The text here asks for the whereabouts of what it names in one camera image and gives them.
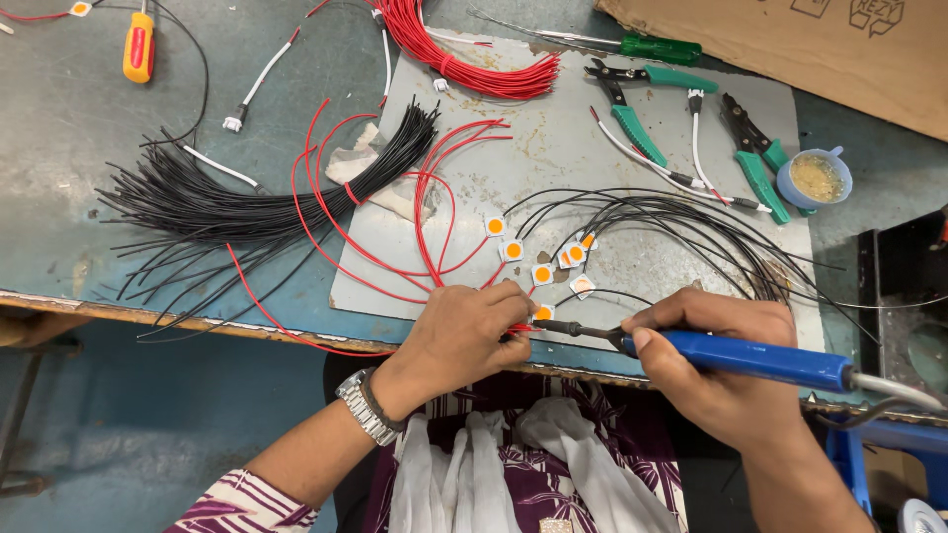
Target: purple patterned clothing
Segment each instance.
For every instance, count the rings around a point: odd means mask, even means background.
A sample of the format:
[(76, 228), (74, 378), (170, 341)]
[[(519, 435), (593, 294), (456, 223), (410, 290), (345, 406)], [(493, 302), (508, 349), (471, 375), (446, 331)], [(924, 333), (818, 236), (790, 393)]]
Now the purple patterned clothing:
[(247, 470), (231, 470), (165, 533), (305, 533), (318, 512)]
[[(653, 394), (562, 377), (504, 372), (439, 396), (419, 412), (429, 418), (430, 443), (451, 453), (454, 435), (465, 426), (467, 414), (503, 411), (507, 428), (498, 454), (520, 530), (538, 533), (540, 520), (555, 518), (570, 521), (574, 533), (597, 533), (566, 464), (545, 450), (524, 446), (509, 429), (516, 427), (520, 414), (546, 396), (575, 399), (583, 417), (596, 425), (596, 435), (616, 465), (638, 476), (675, 515), (683, 533), (687, 532), (678, 464)], [(379, 456), (363, 533), (385, 533), (388, 529), (396, 457), (403, 437), (400, 435)], [(302, 533), (316, 516), (317, 511), (281, 494), (250, 472), (234, 470), (214, 484), (166, 533)]]

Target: wrist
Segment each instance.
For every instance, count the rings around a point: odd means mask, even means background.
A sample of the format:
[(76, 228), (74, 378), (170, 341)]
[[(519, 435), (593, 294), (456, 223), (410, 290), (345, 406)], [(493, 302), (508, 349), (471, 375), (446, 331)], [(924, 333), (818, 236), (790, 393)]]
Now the wrist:
[(375, 369), (366, 384), (385, 415), (396, 421), (404, 420), (430, 399), (424, 396), (423, 388), (418, 385), (411, 372), (395, 356)]
[(783, 431), (771, 432), (768, 438), (743, 446), (738, 451), (745, 462), (761, 466), (780, 464), (785, 468), (797, 460), (807, 460), (814, 446), (819, 450), (816, 439), (801, 417)]

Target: bundle of black wires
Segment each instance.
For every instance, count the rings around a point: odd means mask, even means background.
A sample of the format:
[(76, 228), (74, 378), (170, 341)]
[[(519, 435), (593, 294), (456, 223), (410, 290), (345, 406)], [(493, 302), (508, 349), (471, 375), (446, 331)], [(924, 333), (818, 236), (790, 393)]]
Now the bundle of black wires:
[[(348, 183), (349, 191), (346, 191), (345, 187), (337, 186), (322, 192), (326, 209), (333, 218), (339, 218), (353, 210), (356, 205), (360, 205), (373, 193), (391, 183), (426, 154), (437, 134), (434, 121), (438, 116), (437, 108), (425, 112), (413, 101), (407, 107), (392, 140), (385, 145), (369, 167)], [(171, 139), (166, 132), (162, 133)], [(225, 247), (227, 243), (249, 248), (239, 255), (247, 275), (306, 236), (300, 213), (297, 212), (297, 199), (293, 195), (259, 196), (253, 193), (236, 193), (218, 184), (179, 147), (176, 146), (176, 149), (176, 153), (173, 153), (157, 144), (149, 144), (147, 153), (144, 154), (147, 162), (138, 163), (137, 174), (107, 163), (118, 169), (118, 175), (112, 175), (117, 186), (113, 192), (96, 189), (102, 195), (100, 202), (122, 213), (121, 218), (103, 220), (103, 223), (131, 224), (170, 234), (161, 239), (112, 248), (128, 250), (118, 257), (157, 250), (140, 269), (126, 275), (128, 279), (118, 292), (116, 300), (121, 300), (123, 296), (130, 300), (147, 294), (143, 302), (145, 304), (162, 287), (195, 280), (165, 307), (154, 325), (158, 325), (171, 307), (186, 294), (221, 273), (234, 269), (234, 264), (227, 261), (198, 272), (188, 271), (189, 267), (215, 250)], [(298, 199), (300, 211), (310, 230), (316, 230), (327, 222), (326, 211), (314, 195), (300, 194)], [(313, 251), (315, 249), (260, 300), (283, 285), (312, 256)], [(137, 281), (137, 285), (142, 286), (153, 272), (165, 267), (168, 269), (162, 270), (162, 273), (170, 273), (159, 282), (125, 296), (133, 282)], [(201, 302), (178, 313), (173, 321), (144, 336), (174, 327), (195, 316), (238, 283), (240, 277), (233, 273)], [(236, 319), (252, 307), (253, 305), (248, 306), (221, 323)]]
[[(586, 224), (569, 231), (554, 250), (563, 249), (568, 242), (577, 240), (575, 236), (578, 233), (581, 233), (581, 238), (585, 238), (594, 231), (598, 238), (604, 231), (617, 224), (638, 223), (634, 226), (635, 228), (660, 230), (674, 236), (701, 256), (744, 298), (789, 304), (788, 298), (794, 294), (807, 300), (827, 303), (834, 306), (871, 339), (877, 341), (858, 321), (844, 313), (839, 303), (816, 286), (798, 261), (821, 267), (841, 268), (791, 254), (740, 217), (721, 210), (709, 202), (681, 194), (629, 187), (597, 191), (548, 189), (523, 198), (508, 209), (504, 216), (506, 217), (538, 195), (557, 192), (571, 193), (571, 195), (552, 201), (532, 212), (520, 227), (516, 238), (525, 239), (544, 217), (559, 206), (598, 207), (599, 209)], [(589, 257), (593, 256), (591, 250), (587, 253)], [(589, 260), (583, 264), (583, 272), (586, 272), (589, 264)], [(797, 288), (794, 288), (791, 282), (793, 277), (800, 280)], [(811, 290), (812, 293), (803, 292), (801, 289)], [(592, 291), (619, 294), (651, 304), (639, 296), (621, 291), (607, 289), (592, 289)], [(566, 303), (576, 296), (577, 294), (572, 294), (556, 305)]]

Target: blue table surface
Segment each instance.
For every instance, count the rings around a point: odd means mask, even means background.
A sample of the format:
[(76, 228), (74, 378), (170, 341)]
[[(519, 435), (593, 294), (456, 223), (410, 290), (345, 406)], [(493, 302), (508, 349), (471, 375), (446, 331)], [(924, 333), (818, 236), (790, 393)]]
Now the blue table surface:
[[(336, 1), (313, 17), (302, 16), (315, 3), (167, 0), (170, 8), (203, 45), (210, 63), (208, 112), (198, 134), (202, 153), (263, 183), (273, 193), (289, 193), (293, 159), (301, 151), (312, 113), (331, 98), (317, 124), (322, 138), (333, 124), (356, 113), (374, 112), (384, 85), (381, 39), (368, 4)], [(478, 7), (503, 20), (546, 28), (620, 38), (623, 30), (589, 3), (556, 0), (543, 9), (527, 4), (481, 1)], [(61, 10), (61, 0), (10, 0), (5, 9), (18, 14)], [(162, 310), (178, 290), (165, 288), (147, 304), (141, 299), (115, 303), (125, 274), (139, 268), (145, 254), (117, 258), (110, 247), (159, 238), (128, 225), (102, 225), (117, 215), (97, 201), (95, 188), (111, 189), (112, 161), (135, 168), (141, 135), (155, 137), (161, 125), (185, 131), (197, 116), (203, 69), (193, 43), (170, 19), (156, 21), (156, 66), (144, 85), (121, 73), (121, 53), (135, 2), (106, 0), (86, 18), (65, 17), (29, 24), (10, 23), (15, 35), (0, 34), (0, 289), (134, 309)], [(439, 2), (426, 13), (433, 27), (531, 40), (516, 31), (465, 14), (467, 2)], [(239, 135), (221, 123), (240, 103), (260, 70), (297, 26), (299, 39), (267, 77)], [(392, 56), (397, 47), (392, 47)], [(701, 66), (738, 71), (712, 58)], [(846, 148), (852, 170), (850, 198), (811, 218), (815, 258), (848, 267), (846, 272), (817, 269), (817, 283), (839, 301), (855, 302), (855, 235), (887, 228), (944, 203), (948, 145), (843, 105), (794, 91), (801, 148)], [(357, 128), (340, 130), (328, 143), (351, 147)], [(222, 183), (241, 187), (230, 177)], [(331, 237), (326, 249), (338, 257), (342, 240)], [(258, 294), (279, 281), (308, 250), (288, 250), (248, 276)], [(208, 259), (229, 261), (225, 251)], [(353, 339), (399, 342), (411, 322), (333, 309), (329, 290), (335, 269), (312, 258), (280, 291), (266, 301), (291, 329)], [(179, 301), (180, 311), (199, 301), (197, 287)], [(249, 300), (239, 286), (204, 316), (228, 317)], [(270, 325), (254, 309), (239, 319)], [(828, 351), (858, 359), (856, 329), (831, 308), (823, 309)], [(164, 332), (168, 337), (180, 331)], [(535, 342), (533, 361), (598, 373), (640, 376), (638, 361), (612, 353)], [(819, 394), (829, 401), (842, 396)], [(847, 401), (864, 399), (850, 396)]]

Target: yellow red screwdriver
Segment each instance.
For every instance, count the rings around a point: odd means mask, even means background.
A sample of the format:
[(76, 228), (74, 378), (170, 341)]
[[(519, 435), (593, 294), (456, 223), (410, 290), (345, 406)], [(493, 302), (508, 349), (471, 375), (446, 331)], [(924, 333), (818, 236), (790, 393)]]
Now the yellow red screwdriver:
[(125, 36), (122, 71), (135, 83), (145, 83), (155, 69), (155, 21), (148, 16), (148, 0), (142, 0), (141, 13), (132, 13), (132, 26)]

